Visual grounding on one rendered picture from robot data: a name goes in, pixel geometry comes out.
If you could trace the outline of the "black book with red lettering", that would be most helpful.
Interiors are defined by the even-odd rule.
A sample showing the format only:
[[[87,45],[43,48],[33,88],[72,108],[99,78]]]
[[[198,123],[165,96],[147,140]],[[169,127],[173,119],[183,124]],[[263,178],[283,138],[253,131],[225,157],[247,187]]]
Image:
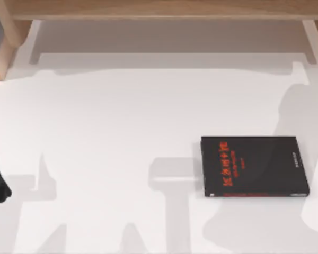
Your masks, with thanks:
[[[307,197],[296,137],[201,137],[206,197]]]

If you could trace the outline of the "pale wooden shelf unit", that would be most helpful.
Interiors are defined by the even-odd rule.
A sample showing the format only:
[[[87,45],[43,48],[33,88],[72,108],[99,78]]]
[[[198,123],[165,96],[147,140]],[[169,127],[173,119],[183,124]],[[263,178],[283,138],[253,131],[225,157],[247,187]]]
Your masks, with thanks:
[[[313,20],[318,0],[0,0],[0,81],[34,20]]]

